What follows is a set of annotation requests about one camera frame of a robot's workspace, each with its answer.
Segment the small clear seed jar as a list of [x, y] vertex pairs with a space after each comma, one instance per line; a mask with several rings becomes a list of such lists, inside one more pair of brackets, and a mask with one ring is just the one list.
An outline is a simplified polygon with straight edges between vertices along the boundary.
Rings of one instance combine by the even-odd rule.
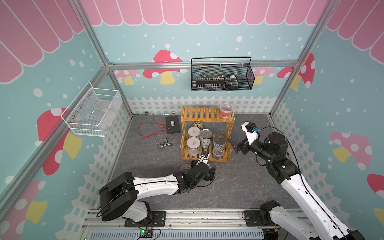
[[221, 147], [214, 147], [212, 154], [213, 154], [214, 160], [220, 161], [224, 155], [224, 149]]

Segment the red label seed jar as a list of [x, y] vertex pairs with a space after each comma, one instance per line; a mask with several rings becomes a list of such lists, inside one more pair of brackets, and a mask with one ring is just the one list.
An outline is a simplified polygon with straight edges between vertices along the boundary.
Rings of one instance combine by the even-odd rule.
[[229, 119], [234, 111], [234, 108], [230, 104], [222, 104], [219, 110], [222, 119]]

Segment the orange label seed jar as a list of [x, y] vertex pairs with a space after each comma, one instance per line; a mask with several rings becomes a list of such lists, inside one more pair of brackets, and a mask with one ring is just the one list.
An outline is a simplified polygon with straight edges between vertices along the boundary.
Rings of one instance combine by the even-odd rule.
[[188, 164], [185, 164], [181, 167], [180, 171], [182, 173], [187, 173], [188, 171], [190, 171], [192, 169], [192, 166], [191, 165], [188, 165]]

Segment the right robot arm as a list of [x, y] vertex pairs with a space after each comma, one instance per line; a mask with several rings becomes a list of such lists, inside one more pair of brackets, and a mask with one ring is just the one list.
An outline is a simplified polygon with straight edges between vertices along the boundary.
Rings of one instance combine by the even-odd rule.
[[261, 208], [271, 222], [281, 226], [298, 240], [362, 240], [358, 230], [351, 230], [339, 220], [309, 186], [298, 166], [287, 157], [290, 144], [281, 133], [270, 133], [263, 142], [258, 133], [246, 132], [240, 143], [228, 139], [236, 153], [253, 153], [265, 160], [268, 173], [296, 201], [311, 222], [288, 213], [277, 202], [269, 201]]

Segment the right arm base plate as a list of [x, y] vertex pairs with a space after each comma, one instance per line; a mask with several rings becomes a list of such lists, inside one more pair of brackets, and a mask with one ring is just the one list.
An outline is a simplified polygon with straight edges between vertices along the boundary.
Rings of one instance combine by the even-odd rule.
[[242, 218], [247, 227], [266, 227], [270, 225], [269, 214], [265, 210], [243, 211]]

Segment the wooden two-tier shelf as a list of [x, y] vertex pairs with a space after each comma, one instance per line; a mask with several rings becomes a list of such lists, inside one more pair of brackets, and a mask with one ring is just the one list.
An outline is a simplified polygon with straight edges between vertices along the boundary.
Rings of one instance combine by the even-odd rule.
[[232, 147], [228, 143], [235, 123], [230, 112], [222, 117], [220, 109], [183, 107], [181, 115], [181, 155], [184, 161], [198, 160], [203, 151], [212, 162], [229, 161]]

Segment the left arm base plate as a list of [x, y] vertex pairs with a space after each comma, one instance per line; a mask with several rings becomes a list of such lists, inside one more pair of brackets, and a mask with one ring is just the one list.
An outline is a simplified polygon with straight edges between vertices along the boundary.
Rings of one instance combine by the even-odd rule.
[[143, 220], [134, 222], [131, 219], [125, 219], [125, 228], [163, 228], [165, 226], [167, 212], [154, 211]]

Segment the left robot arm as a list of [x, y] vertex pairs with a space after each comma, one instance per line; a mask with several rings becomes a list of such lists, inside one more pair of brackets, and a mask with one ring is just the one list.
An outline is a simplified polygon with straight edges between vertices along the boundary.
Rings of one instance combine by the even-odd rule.
[[212, 183], [216, 167], [210, 161], [194, 161], [190, 169], [159, 177], [139, 178], [126, 172], [104, 185], [99, 190], [100, 210], [97, 214], [102, 221], [108, 222], [118, 218], [132, 220], [135, 223], [149, 220], [151, 208], [142, 199], [160, 195], [178, 195], [200, 188], [199, 183]]

